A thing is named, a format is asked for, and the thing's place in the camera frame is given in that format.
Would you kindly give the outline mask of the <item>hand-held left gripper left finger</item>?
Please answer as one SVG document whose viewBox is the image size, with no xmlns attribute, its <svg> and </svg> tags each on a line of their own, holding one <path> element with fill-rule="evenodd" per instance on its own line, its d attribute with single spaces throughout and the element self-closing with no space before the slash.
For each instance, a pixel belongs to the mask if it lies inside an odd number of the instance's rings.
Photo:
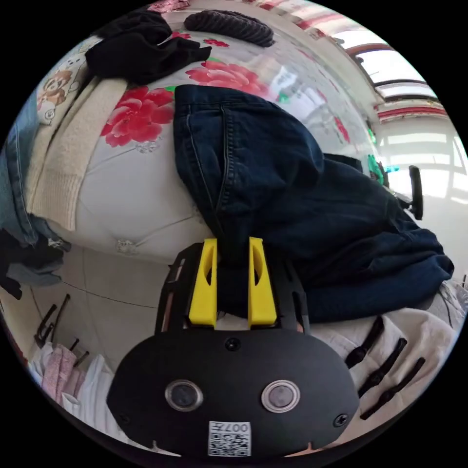
<svg viewBox="0 0 468 468">
<path fill-rule="evenodd" d="M 216 325 L 217 240 L 215 238 L 203 242 L 188 318 L 193 326 Z"/>
</svg>

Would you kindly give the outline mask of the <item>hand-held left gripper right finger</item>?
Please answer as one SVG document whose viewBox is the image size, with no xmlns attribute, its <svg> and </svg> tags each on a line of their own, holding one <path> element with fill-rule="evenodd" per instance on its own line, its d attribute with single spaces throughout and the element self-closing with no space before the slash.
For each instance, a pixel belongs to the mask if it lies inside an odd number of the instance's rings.
<svg viewBox="0 0 468 468">
<path fill-rule="evenodd" d="M 263 240 L 249 238 L 248 326 L 273 327 L 277 312 Z"/>
</svg>

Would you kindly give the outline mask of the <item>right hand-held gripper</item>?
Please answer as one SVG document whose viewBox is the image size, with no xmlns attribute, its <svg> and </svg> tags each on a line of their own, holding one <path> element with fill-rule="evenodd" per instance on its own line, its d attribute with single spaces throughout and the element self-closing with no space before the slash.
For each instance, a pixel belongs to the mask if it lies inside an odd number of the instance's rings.
<svg viewBox="0 0 468 468">
<path fill-rule="evenodd" d="M 404 210 L 410 212 L 411 214 L 414 214 L 415 208 L 413 207 L 412 200 L 408 198 L 406 195 L 398 193 L 390 188 L 389 174 L 400 171 L 400 167 L 395 166 L 395 165 L 384 167 L 384 165 L 380 161 L 377 163 L 377 167 L 379 169 L 379 174 L 381 175 L 380 182 L 383 185 L 383 187 L 397 199 L 399 205 Z"/>
</svg>

